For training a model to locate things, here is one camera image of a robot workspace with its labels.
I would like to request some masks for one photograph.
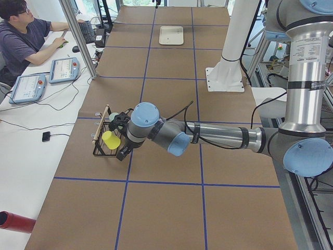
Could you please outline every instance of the white tray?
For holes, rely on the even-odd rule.
[[[161,26],[160,40],[161,45],[182,45],[184,43],[182,26]]]

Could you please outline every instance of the red cylinder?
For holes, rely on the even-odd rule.
[[[36,220],[12,214],[11,212],[0,212],[0,228],[16,232],[31,233]]]

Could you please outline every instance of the yellow cup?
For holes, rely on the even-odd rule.
[[[111,132],[110,130],[103,133],[102,140],[111,150],[119,147],[121,142],[120,139],[115,135],[115,133]]]

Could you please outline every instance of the device screen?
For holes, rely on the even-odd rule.
[[[39,76],[21,77],[16,87],[14,101],[31,99],[35,96]]]
[[[53,80],[67,79],[71,77],[72,59],[58,60],[54,64]]]

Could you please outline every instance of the black keyboard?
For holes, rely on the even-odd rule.
[[[88,44],[95,42],[95,33],[90,21],[79,22],[79,26],[85,39],[85,43]]]

